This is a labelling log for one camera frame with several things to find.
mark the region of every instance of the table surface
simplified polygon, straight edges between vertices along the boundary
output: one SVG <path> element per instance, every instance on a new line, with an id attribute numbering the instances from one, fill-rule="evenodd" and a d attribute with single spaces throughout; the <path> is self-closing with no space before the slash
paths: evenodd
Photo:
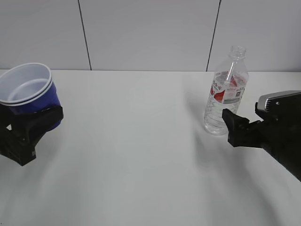
<path id="1" fill-rule="evenodd" d="M 0 156 L 1 226 L 296 226 L 301 183 L 264 150 L 203 129 L 213 74 L 53 71 L 64 120 L 20 167 Z M 299 90 L 250 73 L 238 114 Z"/>

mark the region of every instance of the plastic cup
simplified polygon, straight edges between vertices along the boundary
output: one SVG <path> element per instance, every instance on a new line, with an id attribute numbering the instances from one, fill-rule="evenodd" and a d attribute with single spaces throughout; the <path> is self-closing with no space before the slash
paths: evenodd
<path id="1" fill-rule="evenodd" d="M 50 69 L 43 64 L 28 63 L 5 72 L 0 76 L 0 104 L 14 114 L 60 106 Z"/>

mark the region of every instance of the bottle label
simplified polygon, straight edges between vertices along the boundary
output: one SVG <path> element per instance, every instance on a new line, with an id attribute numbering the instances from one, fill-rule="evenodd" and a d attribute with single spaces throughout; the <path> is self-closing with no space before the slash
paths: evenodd
<path id="1" fill-rule="evenodd" d="M 239 102 L 245 91 L 246 83 L 241 81 L 237 82 L 236 80 L 239 78 L 234 79 L 232 77 L 229 87 L 225 88 L 225 86 L 221 82 L 219 82 L 217 76 L 219 76 L 219 74 L 217 74 L 215 79 L 213 80 L 210 90 L 210 94 L 214 97 L 214 99 L 225 105 L 235 104 Z"/>

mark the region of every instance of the cup rim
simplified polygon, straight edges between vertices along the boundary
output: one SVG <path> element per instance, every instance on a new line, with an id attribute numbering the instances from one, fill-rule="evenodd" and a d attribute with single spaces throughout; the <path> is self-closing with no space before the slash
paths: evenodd
<path id="1" fill-rule="evenodd" d="M 0 100 L 0 104 L 4 105 L 4 106 L 9 106 L 9 107 L 17 107 L 17 106 L 22 106 L 22 105 L 26 105 L 26 104 L 29 104 L 33 101 L 35 101 L 36 99 L 39 99 L 41 96 L 43 96 L 49 89 L 50 87 L 53 85 L 53 80 L 51 79 L 51 83 L 49 84 L 48 87 L 46 87 L 46 89 L 40 93 L 39 95 L 37 95 L 36 97 L 30 99 L 30 100 L 27 100 L 27 101 L 24 101 L 24 102 L 20 102 L 20 103 L 14 103 L 14 104 L 7 104 L 7 103 L 3 103 L 1 100 Z"/>
<path id="2" fill-rule="evenodd" d="M 22 65 L 18 65 L 16 67 L 13 67 L 11 69 L 9 69 L 8 71 L 6 71 L 5 73 L 3 73 L 1 76 L 0 76 L 0 80 L 3 76 L 5 76 L 6 74 L 8 74 L 9 72 L 19 68 L 19 67 L 24 67 L 26 65 L 41 65 L 43 67 L 45 67 L 47 70 L 48 70 L 48 73 L 49 73 L 49 79 L 47 81 L 47 83 L 37 92 L 35 92 L 34 94 L 32 94 L 31 96 L 29 97 L 26 97 L 26 98 L 23 98 L 23 99 L 19 99 L 19 100 L 11 100 L 11 101 L 7 101 L 7 100 L 1 100 L 0 99 L 0 103 L 1 104 L 7 104 L 8 105 L 14 105 L 14 104 L 18 104 L 18 103 L 24 103 L 24 102 L 28 102 L 32 99 L 34 99 L 35 97 L 39 96 L 41 93 L 45 93 L 45 89 L 48 88 L 48 86 L 50 87 L 50 83 L 52 82 L 52 74 L 51 74 L 51 70 L 48 66 L 46 66 L 45 64 L 41 64 L 41 63 L 25 63 L 25 64 L 22 64 Z"/>

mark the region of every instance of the plastic water bottle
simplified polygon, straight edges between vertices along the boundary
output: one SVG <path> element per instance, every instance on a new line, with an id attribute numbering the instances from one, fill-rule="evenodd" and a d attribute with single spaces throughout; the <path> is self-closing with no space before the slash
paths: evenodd
<path id="1" fill-rule="evenodd" d="M 214 72 L 214 79 L 205 111 L 205 128 L 214 135 L 228 132 L 222 119 L 222 110 L 228 108 L 236 113 L 249 79 L 244 63 L 246 49 L 232 46 L 228 59 Z"/>

